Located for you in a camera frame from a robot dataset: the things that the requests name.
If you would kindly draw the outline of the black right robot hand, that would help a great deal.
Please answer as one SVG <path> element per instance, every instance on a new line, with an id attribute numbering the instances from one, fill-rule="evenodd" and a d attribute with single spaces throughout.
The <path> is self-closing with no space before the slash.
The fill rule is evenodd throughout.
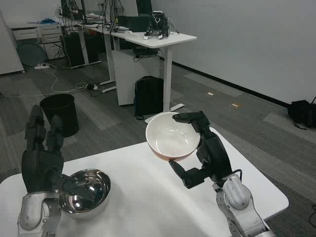
<path id="1" fill-rule="evenodd" d="M 213 182 L 219 181 L 233 173 L 229 156 L 217 134 L 210 131 L 210 122 L 203 111 L 175 114 L 172 118 L 176 122 L 191 124 L 194 131 L 200 135 L 197 146 L 197 158 L 201 169 L 192 168 L 185 171 L 175 161 L 169 161 L 173 171 L 182 179 L 186 188 L 193 188 L 210 178 Z"/>

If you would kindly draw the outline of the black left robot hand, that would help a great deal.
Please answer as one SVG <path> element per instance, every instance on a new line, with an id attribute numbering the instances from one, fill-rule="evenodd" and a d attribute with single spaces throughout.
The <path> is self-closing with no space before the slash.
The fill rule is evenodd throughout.
<path id="1" fill-rule="evenodd" d="M 34 105 L 25 129 L 26 150 L 22 154 L 22 177 L 28 193 L 59 190 L 74 193 L 75 180 L 62 173 L 64 144 L 62 121 L 54 116 L 45 129 L 42 108 Z"/>

